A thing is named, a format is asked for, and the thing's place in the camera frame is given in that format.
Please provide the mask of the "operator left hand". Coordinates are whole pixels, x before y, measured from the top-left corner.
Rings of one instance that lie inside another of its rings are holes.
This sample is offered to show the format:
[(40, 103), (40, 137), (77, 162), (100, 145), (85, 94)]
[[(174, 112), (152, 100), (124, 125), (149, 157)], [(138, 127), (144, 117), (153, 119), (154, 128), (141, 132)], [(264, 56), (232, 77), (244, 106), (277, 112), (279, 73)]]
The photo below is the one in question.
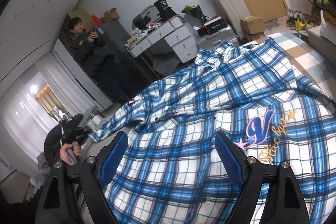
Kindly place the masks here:
[(68, 165), (74, 165), (81, 158), (81, 147), (78, 142), (64, 144), (60, 149), (60, 160)]

